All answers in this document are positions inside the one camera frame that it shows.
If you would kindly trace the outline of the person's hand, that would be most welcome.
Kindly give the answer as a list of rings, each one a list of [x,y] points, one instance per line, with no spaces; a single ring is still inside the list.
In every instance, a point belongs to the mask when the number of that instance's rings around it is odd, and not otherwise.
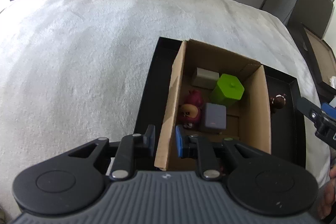
[[[319,219],[326,218],[331,213],[335,203],[335,165],[329,172],[330,181],[323,187],[322,198],[318,203],[317,213]]]

